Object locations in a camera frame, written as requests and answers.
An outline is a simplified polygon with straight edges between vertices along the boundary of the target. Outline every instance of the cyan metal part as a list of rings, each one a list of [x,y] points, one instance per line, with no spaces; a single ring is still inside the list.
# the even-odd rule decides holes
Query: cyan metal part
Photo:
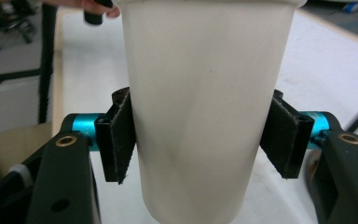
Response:
[[[78,131],[86,135],[92,141],[90,151],[99,151],[96,139],[94,121],[101,114],[78,114],[72,125],[72,131]]]
[[[325,132],[330,131],[330,124],[322,112],[316,111],[303,111],[300,112],[303,115],[310,116],[315,120],[312,131],[310,133],[310,142],[308,143],[308,149],[321,149],[319,147],[320,142],[325,139]]]

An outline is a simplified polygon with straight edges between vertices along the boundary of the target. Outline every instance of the white table surface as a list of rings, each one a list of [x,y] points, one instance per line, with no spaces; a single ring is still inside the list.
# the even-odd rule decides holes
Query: white table surface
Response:
[[[129,86],[121,19],[90,27],[82,17],[79,11],[58,15],[54,132],[67,114],[105,113],[111,93]],[[332,112],[345,127],[358,113],[358,37],[298,10],[277,89],[297,110]],[[136,152],[122,186],[104,182],[99,153],[91,159],[103,223],[157,223],[142,200]],[[233,223],[317,223],[303,176],[281,179],[260,149],[244,207]]]

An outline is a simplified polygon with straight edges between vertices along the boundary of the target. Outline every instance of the white paper cup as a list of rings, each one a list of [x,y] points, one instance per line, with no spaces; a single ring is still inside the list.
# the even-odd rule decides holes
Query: white paper cup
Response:
[[[240,211],[303,3],[117,3],[143,196],[158,222],[229,223]]]

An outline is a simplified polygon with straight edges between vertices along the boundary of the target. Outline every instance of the screw hole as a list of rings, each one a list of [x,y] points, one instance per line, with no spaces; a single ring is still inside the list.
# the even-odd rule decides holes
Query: screw hole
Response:
[[[66,198],[57,200],[52,206],[51,211],[59,213],[69,207],[69,200]]]
[[[77,139],[74,136],[65,136],[65,137],[62,137],[59,140],[57,140],[56,146],[57,147],[68,147],[68,146],[71,146],[76,140]]]
[[[338,138],[346,143],[358,145],[358,137],[354,135],[342,133],[338,136]]]

